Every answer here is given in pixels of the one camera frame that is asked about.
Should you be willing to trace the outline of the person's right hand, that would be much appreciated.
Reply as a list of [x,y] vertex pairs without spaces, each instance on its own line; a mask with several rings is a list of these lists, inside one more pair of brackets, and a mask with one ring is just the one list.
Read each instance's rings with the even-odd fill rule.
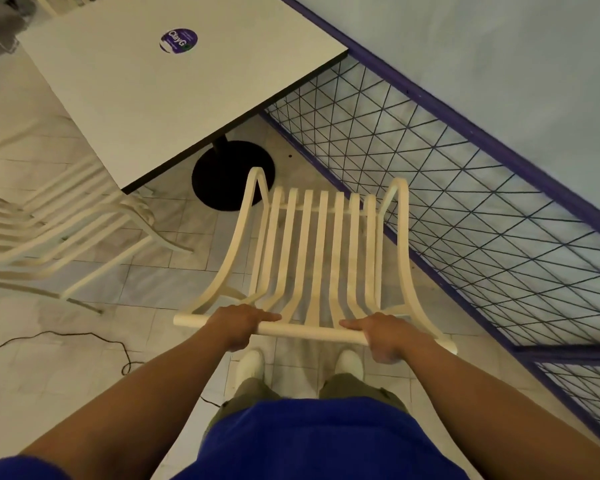
[[435,340],[409,322],[393,315],[374,313],[373,329],[363,332],[375,362],[392,364],[407,361],[408,352],[423,344],[435,345]]

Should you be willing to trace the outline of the person's left hand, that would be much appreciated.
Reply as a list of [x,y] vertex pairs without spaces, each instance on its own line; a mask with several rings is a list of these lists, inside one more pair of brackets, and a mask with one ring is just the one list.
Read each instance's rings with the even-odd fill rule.
[[218,308],[200,329],[211,344],[224,352],[235,352],[245,348],[259,325],[250,322],[250,311],[261,310],[241,304]]

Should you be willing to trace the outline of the person's right forearm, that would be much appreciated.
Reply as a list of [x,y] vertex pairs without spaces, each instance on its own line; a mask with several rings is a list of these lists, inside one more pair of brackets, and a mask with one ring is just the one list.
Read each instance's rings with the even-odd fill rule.
[[426,336],[402,357],[440,420],[488,480],[600,480],[600,446],[517,389]]

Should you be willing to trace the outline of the person's left forearm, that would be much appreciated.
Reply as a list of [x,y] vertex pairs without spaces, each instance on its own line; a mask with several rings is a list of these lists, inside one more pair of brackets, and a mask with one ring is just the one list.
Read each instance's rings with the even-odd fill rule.
[[24,448],[71,480],[149,480],[223,356],[248,330],[207,324],[154,357]]

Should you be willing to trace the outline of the white right shoe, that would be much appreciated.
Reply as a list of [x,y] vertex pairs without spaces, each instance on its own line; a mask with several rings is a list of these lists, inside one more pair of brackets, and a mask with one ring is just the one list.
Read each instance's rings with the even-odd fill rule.
[[340,352],[334,367],[334,375],[339,374],[349,374],[357,380],[364,380],[363,359],[357,352],[352,349],[344,349]]

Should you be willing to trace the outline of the white shoe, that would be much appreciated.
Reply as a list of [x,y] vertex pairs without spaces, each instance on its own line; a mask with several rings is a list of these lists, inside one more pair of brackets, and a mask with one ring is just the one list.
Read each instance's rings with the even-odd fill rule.
[[349,374],[357,380],[364,380],[363,359],[357,352],[352,349],[344,349],[340,352],[334,367],[334,375],[339,374]]
[[262,350],[250,349],[241,357],[235,369],[234,384],[238,389],[243,382],[256,379],[263,381],[265,377],[265,358]]

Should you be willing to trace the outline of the white left shoe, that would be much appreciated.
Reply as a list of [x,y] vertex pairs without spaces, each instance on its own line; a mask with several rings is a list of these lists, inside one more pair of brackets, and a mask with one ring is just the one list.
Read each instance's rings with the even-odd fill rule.
[[265,358],[262,350],[250,349],[241,357],[235,369],[234,384],[238,389],[243,382],[256,379],[263,381],[265,377]]

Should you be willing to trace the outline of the olive green trousers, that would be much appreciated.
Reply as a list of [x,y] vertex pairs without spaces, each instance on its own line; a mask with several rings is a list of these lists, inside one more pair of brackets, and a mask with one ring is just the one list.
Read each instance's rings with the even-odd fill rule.
[[[406,414],[409,411],[406,405],[397,395],[385,388],[370,386],[362,379],[358,379],[352,373],[341,372],[334,374],[325,381],[319,392],[319,399],[346,399],[351,397],[368,397],[376,401],[388,404]],[[216,423],[221,420],[246,410],[258,403],[266,401],[279,401],[283,397],[268,387],[263,379],[248,378],[244,380],[231,400],[223,403],[215,416],[211,419],[205,431],[201,446],[207,442],[207,436]]]

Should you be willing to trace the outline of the blue shirt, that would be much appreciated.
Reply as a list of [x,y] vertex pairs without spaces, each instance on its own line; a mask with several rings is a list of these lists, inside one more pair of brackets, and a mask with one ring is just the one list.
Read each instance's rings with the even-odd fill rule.
[[470,480],[407,413],[368,397],[281,399],[211,427],[170,480]]

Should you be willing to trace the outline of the black round table base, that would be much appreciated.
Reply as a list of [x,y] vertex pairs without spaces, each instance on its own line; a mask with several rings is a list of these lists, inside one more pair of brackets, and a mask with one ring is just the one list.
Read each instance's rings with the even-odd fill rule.
[[194,165],[191,176],[197,199],[222,212],[240,210],[248,174],[254,167],[264,170],[268,189],[275,179],[272,157],[261,146],[221,136],[212,142]]

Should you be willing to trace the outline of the white square table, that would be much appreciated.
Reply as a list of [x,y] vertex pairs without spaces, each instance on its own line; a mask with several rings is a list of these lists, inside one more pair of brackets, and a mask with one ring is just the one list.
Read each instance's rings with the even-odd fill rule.
[[[347,56],[282,0],[100,0],[49,16],[19,43],[125,193]],[[178,28],[197,45],[163,52]]]

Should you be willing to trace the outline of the round purple sticker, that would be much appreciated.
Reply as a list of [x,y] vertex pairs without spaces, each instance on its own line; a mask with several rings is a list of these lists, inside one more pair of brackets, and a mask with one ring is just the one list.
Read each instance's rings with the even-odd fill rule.
[[183,54],[190,51],[198,43],[195,31],[178,28],[164,33],[160,38],[160,49],[168,54]]

